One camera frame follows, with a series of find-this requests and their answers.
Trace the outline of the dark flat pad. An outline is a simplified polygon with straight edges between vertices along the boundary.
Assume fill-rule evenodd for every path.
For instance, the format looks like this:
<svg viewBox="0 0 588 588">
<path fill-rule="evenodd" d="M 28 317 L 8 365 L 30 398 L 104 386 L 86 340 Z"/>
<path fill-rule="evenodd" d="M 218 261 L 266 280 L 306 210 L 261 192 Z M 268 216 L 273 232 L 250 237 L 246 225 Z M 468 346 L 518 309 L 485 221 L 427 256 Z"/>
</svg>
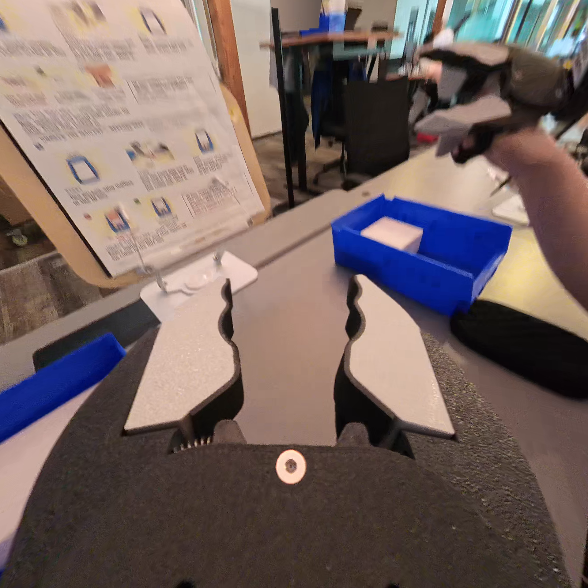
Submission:
<svg viewBox="0 0 588 588">
<path fill-rule="evenodd" d="M 160 320 L 142 301 L 127 305 L 113 313 L 68 334 L 32 356 L 35 371 L 39 371 L 88 343 L 106 334 L 112 334 L 121 347 L 128 349 L 144 334 L 158 327 Z"/>
</svg>

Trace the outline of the blue plastic bin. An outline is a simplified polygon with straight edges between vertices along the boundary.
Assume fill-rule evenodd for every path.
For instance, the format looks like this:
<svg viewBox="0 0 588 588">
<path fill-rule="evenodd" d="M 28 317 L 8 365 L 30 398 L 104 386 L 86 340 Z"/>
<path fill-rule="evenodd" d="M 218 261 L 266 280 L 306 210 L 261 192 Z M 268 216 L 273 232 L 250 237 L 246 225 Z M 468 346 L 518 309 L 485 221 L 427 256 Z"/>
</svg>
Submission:
<svg viewBox="0 0 588 588">
<path fill-rule="evenodd" d="M 1 442 L 101 382 L 126 356 L 105 334 L 1 392 Z"/>
<path fill-rule="evenodd" d="M 388 218 L 423 231 L 416 253 L 361 231 Z M 385 195 L 331 223 L 334 261 L 446 316 L 467 312 L 508 252 L 512 227 Z"/>
</svg>

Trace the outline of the person's right forearm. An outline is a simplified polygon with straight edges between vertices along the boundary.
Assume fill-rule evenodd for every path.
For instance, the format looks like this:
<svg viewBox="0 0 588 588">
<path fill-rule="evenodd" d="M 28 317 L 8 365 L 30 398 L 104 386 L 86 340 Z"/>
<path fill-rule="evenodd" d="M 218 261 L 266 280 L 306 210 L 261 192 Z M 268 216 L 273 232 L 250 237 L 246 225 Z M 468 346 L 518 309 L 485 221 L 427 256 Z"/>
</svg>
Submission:
<svg viewBox="0 0 588 588">
<path fill-rule="evenodd" d="M 587 176 L 557 147 L 547 168 L 515 183 L 549 266 L 587 309 Z"/>
</svg>

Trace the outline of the printed instruction sheet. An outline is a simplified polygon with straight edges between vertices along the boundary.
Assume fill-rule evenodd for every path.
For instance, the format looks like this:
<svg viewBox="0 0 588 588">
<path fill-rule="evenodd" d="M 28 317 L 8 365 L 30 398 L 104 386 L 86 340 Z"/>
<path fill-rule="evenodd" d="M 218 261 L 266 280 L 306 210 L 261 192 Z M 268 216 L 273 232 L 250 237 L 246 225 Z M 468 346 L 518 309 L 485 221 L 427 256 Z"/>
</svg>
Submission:
<svg viewBox="0 0 588 588">
<path fill-rule="evenodd" d="M 1 130 L 107 277 L 263 212 L 182 1 L 1 1 Z"/>
</svg>

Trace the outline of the white cardboard box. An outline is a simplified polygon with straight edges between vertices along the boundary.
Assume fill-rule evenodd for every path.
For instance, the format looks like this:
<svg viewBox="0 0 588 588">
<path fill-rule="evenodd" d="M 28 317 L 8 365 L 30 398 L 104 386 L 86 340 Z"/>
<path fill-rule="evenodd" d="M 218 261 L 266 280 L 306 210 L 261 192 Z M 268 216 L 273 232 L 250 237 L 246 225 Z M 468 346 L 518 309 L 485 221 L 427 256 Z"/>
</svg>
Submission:
<svg viewBox="0 0 588 588">
<path fill-rule="evenodd" d="M 387 247 L 417 254 L 423 236 L 423 229 L 391 217 L 381 217 L 361 230 L 360 235 Z"/>
</svg>

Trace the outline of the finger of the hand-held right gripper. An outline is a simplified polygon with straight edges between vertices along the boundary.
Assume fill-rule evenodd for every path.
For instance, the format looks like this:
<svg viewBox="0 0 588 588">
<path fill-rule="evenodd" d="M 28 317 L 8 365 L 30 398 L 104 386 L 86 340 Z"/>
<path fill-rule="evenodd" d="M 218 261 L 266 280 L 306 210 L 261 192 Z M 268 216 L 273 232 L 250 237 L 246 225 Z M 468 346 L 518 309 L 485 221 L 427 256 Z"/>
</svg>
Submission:
<svg viewBox="0 0 588 588">
<path fill-rule="evenodd" d="M 495 43 L 426 45 L 420 50 L 421 59 L 440 64 L 437 92 L 441 99 L 476 96 L 489 80 L 499 77 L 508 55 L 505 45 Z"/>
<path fill-rule="evenodd" d="M 418 121 L 415 130 L 438 137 L 437 156 L 478 156 L 489 148 L 511 114 L 505 100 L 486 95 L 468 104 L 435 110 Z"/>
</svg>

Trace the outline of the person's right hand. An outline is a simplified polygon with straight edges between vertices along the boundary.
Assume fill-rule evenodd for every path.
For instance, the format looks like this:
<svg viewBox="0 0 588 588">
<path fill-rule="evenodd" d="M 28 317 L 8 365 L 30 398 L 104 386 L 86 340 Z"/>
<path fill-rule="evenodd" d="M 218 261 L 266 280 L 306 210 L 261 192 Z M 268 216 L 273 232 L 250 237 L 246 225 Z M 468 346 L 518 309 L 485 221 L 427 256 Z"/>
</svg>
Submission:
<svg viewBox="0 0 588 588">
<path fill-rule="evenodd" d="M 484 157 L 515 181 L 529 180 L 560 155 L 557 145 L 543 129 L 528 127 L 497 136 Z"/>
</svg>

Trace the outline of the wooden top desk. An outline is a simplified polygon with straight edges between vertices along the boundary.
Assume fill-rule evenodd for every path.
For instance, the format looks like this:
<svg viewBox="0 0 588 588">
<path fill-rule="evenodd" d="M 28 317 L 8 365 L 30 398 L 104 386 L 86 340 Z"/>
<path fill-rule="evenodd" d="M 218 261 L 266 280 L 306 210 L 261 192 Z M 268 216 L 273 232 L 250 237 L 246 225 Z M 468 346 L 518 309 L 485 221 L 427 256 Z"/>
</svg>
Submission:
<svg viewBox="0 0 588 588">
<path fill-rule="evenodd" d="M 392 42 L 402 36 L 397 31 L 313 33 L 282 37 L 281 46 L 290 50 L 295 61 L 300 61 L 308 49 L 322 46 L 330 47 L 332 59 L 337 61 L 377 55 L 389 59 Z"/>
</svg>

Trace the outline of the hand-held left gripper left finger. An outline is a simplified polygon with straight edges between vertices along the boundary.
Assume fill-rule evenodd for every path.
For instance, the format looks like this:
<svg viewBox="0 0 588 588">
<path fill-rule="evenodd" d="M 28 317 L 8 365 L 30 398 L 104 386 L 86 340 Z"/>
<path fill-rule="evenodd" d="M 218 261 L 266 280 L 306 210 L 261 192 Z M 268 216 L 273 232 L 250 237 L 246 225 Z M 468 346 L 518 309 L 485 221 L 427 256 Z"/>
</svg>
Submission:
<svg viewBox="0 0 588 588">
<path fill-rule="evenodd" d="M 196 415 L 240 382 L 232 338 L 231 280 L 220 277 L 161 323 L 125 433 L 178 428 L 183 436 L 195 436 Z"/>
</svg>

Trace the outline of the wooden pillar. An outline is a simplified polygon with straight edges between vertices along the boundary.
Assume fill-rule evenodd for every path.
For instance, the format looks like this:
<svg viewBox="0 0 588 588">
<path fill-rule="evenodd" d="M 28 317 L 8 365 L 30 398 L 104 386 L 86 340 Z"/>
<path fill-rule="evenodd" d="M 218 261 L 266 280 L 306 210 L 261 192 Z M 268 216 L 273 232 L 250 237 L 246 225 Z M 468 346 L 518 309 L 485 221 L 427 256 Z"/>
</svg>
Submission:
<svg viewBox="0 0 588 588">
<path fill-rule="evenodd" d="M 247 131 L 251 133 L 231 1 L 207 1 L 207 5 L 221 78 L 236 99 Z"/>
</svg>

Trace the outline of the light wooden board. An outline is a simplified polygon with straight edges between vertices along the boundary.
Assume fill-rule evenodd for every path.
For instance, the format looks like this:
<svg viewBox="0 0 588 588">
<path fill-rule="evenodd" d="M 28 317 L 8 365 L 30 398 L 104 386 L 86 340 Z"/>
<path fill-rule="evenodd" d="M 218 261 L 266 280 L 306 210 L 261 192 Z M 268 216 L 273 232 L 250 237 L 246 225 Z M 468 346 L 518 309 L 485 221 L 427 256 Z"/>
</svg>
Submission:
<svg viewBox="0 0 588 588">
<path fill-rule="evenodd" d="M 262 174 L 252 139 L 247 131 L 244 115 L 230 90 L 221 84 L 221 91 L 231 117 L 239 146 L 244 156 L 254 187 L 261 199 L 263 212 L 255 215 L 244 228 L 232 233 L 216 231 L 218 245 L 249 228 L 259 226 L 270 217 L 270 196 Z M 88 245 L 84 243 L 65 214 L 49 195 L 34 170 L 12 143 L 6 131 L 1 131 L 1 181 L 13 193 L 19 207 L 29 213 L 54 245 L 71 269 L 85 282 L 105 289 L 121 289 L 146 282 L 152 276 L 144 270 L 131 270 L 119 277 L 107 277 Z"/>
</svg>

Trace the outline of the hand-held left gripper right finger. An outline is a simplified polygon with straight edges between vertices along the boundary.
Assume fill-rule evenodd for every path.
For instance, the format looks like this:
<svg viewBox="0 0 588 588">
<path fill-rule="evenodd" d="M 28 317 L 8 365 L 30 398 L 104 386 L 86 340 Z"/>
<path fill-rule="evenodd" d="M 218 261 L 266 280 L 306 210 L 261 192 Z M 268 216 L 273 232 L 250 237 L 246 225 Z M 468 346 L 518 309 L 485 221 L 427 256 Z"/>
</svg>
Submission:
<svg viewBox="0 0 588 588">
<path fill-rule="evenodd" d="M 420 328 L 365 275 L 350 279 L 348 342 L 334 381 L 335 427 L 361 423 L 371 442 L 404 433 L 453 439 L 455 430 Z"/>
</svg>

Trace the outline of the black wrist rest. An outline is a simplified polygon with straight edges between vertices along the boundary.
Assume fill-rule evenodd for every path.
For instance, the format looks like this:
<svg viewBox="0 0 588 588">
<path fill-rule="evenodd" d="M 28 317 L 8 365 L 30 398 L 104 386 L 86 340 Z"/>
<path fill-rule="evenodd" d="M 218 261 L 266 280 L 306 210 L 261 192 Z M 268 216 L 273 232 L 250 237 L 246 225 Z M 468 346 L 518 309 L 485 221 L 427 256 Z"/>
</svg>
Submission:
<svg viewBox="0 0 588 588">
<path fill-rule="evenodd" d="M 544 320 L 488 300 L 450 318 L 468 349 L 535 385 L 587 399 L 587 341 Z"/>
</svg>

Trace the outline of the black office chair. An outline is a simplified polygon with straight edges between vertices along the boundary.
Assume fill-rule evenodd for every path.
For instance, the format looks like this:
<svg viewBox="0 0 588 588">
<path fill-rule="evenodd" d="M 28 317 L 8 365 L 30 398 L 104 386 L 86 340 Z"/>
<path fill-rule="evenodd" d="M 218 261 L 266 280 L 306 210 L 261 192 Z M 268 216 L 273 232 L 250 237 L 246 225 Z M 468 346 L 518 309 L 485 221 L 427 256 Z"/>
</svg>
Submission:
<svg viewBox="0 0 588 588">
<path fill-rule="evenodd" d="M 408 160 L 409 79 L 393 75 L 378 82 L 333 80 L 326 94 L 311 100 L 315 147 L 321 139 L 341 144 L 341 154 L 313 177 L 339 169 L 342 187 L 355 187 Z"/>
</svg>

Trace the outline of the black metal pole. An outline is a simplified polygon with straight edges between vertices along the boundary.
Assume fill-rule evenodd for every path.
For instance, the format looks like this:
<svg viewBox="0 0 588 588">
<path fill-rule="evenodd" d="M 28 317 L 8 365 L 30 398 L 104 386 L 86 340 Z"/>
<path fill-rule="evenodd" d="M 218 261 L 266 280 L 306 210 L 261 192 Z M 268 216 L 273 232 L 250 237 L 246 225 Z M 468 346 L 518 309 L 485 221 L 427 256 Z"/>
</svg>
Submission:
<svg viewBox="0 0 588 588">
<path fill-rule="evenodd" d="M 293 173 L 292 173 L 292 156 L 290 150 L 290 139 L 288 133 L 288 106 L 286 101 L 285 91 L 285 70 L 283 57 L 283 43 L 281 24 L 279 19 L 278 8 L 272 7 L 270 11 L 271 25 L 272 25 L 272 40 L 273 51 L 276 61 L 276 76 L 277 76 L 277 94 L 279 99 L 279 106 L 281 112 L 282 125 L 282 142 L 283 142 L 283 158 L 285 163 L 286 176 L 286 202 L 276 205 L 273 209 L 275 215 L 284 213 L 293 209 L 296 206 L 295 194 L 293 189 Z"/>
</svg>

